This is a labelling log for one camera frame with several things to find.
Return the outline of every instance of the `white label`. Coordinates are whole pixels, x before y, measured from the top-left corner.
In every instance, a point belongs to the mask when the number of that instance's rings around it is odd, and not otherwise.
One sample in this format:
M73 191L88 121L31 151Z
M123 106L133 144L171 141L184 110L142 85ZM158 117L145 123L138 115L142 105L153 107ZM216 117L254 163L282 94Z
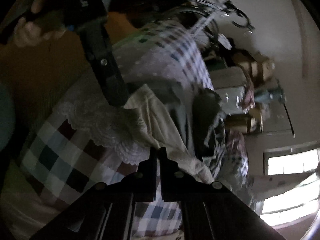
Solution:
M226 49L228 50L231 50L232 49L232 46L230 44L230 42L228 41L228 39L221 33L219 33L218 35L218 41L221 43L221 45L223 47L225 47Z

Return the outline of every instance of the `window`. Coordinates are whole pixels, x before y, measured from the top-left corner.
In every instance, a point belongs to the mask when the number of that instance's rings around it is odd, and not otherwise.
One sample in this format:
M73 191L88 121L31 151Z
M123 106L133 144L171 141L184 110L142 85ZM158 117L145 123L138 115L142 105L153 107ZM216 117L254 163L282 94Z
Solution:
M291 174L311 171L318 166L320 151L271 153L265 158L267 175ZM284 194L268 198L264 201L260 216L268 225L275 226L294 221L318 210L320 181L316 174L303 181L298 187Z

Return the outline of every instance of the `bolt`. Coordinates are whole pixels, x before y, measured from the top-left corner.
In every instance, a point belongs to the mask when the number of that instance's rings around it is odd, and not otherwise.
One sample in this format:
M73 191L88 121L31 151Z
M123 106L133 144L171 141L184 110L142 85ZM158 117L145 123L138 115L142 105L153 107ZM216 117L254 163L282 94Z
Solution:
M106 65L108 64L108 61L107 61L105 58L103 58L103 59L100 61L100 63L101 63L102 66L106 66Z
M176 171L176 172L174 173L174 176L175 176L177 179L181 179L181 178L184 176L184 174L183 174L182 171Z
M136 179L141 179L141 178L143 177L143 174L142 174L141 172L135 172L135 173L134 173L134 177L135 177Z
M222 184L218 181L214 181L212 182L211 186L214 188L214 189L222 189Z
M105 187L106 187L106 184L104 182L99 182L96 185L94 185L94 188L96 190L103 190L103 189L105 189Z

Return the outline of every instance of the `screw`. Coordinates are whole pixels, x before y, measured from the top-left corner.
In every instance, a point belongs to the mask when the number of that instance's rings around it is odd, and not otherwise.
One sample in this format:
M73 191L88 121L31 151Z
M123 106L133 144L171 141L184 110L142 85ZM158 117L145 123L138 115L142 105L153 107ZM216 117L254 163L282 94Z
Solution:
M100 61L100 63L101 63L102 66L106 66L106 65L108 64L108 61L107 61L105 58L103 58L103 59Z
M181 179L181 178L184 176L184 174L183 174L182 171L176 171L176 172L174 173L174 176L175 176L177 179Z
M142 174L141 172L135 172L135 173L134 173L134 177L135 177L136 179L141 179L141 178L143 177L143 174Z
M94 185L94 188L96 190L103 190L103 189L105 189L105 187L106 187L106 184L104 182L99 182L96 185Z
M222 184L218 181L214 181L212 182L211 186L214 188L214 189L222 189Z

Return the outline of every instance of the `gray fabric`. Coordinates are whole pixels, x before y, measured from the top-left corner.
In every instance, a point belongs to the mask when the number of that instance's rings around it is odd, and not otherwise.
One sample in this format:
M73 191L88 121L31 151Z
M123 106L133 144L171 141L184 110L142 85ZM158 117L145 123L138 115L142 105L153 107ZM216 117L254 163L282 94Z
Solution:
M193 102L193 139L195 153L216 179L225 152L224 112L220 96L210 89L203 90Z
M144 84L147 84L156 97L164 104L179 131L184 145L190 154L195 156L192 130L185 107L184 91L181 84L179 82L168 80L133 82L127 84L129 93L134 93Z
M15 112L11 96L0 83L0 151L7 145L14 131Z

